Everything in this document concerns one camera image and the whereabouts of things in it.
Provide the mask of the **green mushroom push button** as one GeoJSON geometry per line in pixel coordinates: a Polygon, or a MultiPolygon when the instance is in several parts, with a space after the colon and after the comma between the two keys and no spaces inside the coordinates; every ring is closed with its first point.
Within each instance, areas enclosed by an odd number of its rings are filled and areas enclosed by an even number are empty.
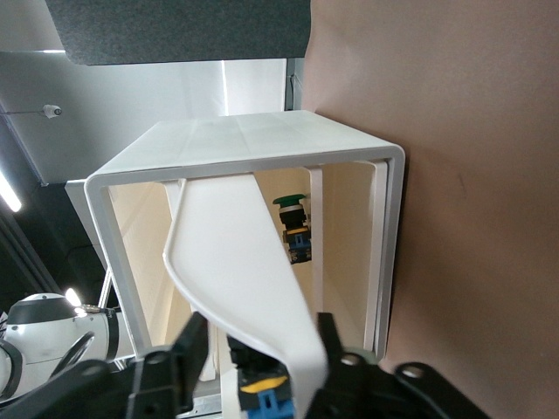
{"type": "Polygon", "coordinates": [[[279,206],[279,219],[284,226],[283,242],[287,245],[290,264],[306,263],[312,259],[311,230],[301,201],[306,196],[295,194],[273,200],[279,206]]]}

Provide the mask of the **dark grey felt panel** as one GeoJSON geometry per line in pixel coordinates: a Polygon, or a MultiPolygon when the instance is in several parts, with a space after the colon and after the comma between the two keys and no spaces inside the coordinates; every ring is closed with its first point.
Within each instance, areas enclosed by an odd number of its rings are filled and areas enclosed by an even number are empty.
{"type": "Polygon", "coordinates": [[[310,0],[45,0],[79,65],[302,58],[310,0]]]}

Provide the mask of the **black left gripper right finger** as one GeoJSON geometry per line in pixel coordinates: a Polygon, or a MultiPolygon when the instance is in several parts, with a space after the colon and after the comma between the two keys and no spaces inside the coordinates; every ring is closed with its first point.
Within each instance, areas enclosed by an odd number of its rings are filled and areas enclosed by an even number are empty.
{"type": "Polygon", "coordinates": [[[328,377],[305,419],[489,419],[433,367],[407,362],[387,373],[342,347],[332,313],[317,320],[328,377]]]}

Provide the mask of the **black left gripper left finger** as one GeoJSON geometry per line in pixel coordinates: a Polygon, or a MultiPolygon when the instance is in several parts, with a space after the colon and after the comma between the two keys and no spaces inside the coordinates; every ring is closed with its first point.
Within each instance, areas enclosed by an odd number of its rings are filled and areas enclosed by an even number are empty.
{"type": "Polygon", "coordinates": [[[176,419],[193,409],[208,352],[208,321],[194,313],[168,349],[121,371],[81,361],[0,410],[0,419],[176,419]]]}

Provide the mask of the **white curved plastic clip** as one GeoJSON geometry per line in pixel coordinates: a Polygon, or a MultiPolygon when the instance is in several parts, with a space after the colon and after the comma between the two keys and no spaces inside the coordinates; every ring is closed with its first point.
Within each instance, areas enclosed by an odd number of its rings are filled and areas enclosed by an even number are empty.
{"type": "Polygon", "coordinates": [[[286,366],[304,419],[328,359],[254,176],[187,181],[163,260],[210,323],[286,366]]]}

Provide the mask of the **push button blue contact block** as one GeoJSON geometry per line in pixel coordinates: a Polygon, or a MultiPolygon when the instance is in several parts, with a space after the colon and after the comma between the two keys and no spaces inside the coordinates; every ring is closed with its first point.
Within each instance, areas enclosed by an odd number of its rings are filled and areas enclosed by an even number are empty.
{"type": "Polygon", "coordinates": [[[275,358],[227,337],[237,370],[238,401],[247,419],[294,419],[290,375],[275,358]]]}

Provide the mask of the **white drawer cabinet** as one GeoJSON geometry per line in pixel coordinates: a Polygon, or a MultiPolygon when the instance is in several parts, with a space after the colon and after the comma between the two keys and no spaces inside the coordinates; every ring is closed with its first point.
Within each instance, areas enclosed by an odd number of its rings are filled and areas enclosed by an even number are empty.
{"type": "Polygon", "coordinates": [[[386,353],[404,180],[395,144],[308,111],[162,121],[91,174],[85,193],[136,355],[156,345],[148,281],[180,292],[163,251],[183,185],[253,175],[283,242],[281,196],[303,194],[312,259],[290,264],[314,325],[337,317],[349,347],[386,353]]]}

